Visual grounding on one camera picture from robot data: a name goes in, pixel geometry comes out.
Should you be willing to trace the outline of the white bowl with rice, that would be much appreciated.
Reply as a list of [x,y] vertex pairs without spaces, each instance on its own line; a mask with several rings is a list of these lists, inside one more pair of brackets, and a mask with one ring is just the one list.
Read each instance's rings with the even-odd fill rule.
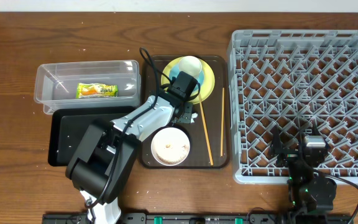
[[158,163],[163,166],[177,166],[190,153],[190,139],[178,128],[163,128],[152,138],[150,148]]

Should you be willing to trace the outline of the white tissue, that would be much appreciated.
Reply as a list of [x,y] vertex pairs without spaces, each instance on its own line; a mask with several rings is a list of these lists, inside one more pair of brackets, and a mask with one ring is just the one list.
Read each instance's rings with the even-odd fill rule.
[[192,113],[191,114],[191,119],[190,119],[190,123],[194,123],[195,122],[195,119],[198,117],[198,114],[197,113]]

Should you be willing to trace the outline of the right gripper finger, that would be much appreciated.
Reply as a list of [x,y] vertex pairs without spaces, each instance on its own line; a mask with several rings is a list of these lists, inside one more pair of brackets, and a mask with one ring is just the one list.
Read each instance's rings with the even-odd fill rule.
[[282,142],[280,139],[280,132],[276,126],[272,128],[272,134],[273,139],[268,153],[273,157],[282,153]]
[[312,146],[328,146],[327,141],[321,135],[318,128],[313,126],[312,135],[311,135],[311,145]]

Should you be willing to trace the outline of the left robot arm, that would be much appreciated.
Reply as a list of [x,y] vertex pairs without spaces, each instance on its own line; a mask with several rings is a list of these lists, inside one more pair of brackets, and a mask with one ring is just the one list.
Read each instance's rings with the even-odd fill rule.
[[179,118],[190,98],[190,93],[162,90],[121,118],[110,122],[96,119],[88,126],[65,175],[84,197],[89,223],[118,221],[121,209],[117,198],[142,142]]

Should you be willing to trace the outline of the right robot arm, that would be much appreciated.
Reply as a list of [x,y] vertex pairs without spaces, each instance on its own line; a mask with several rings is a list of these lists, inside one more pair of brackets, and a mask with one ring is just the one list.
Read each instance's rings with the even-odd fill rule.
[[276,165],[288,168],[288,198],[293,208],[278,215],[275,223],[327,223],[327,213],[333,209],[337,185],[314,168],[325,160],[329,145],[316,128],[304,135],[296,149],[285,148],[278,127],[272,129],[269,154],[277,158]]

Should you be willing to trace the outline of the green snack wrapper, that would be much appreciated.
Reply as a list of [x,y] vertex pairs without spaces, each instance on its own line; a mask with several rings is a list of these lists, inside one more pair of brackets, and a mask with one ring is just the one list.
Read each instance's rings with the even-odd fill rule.
[[79,83],[76,89],[76,99],[80,98],[109,98],[118,94],[117,85],[102,83]]

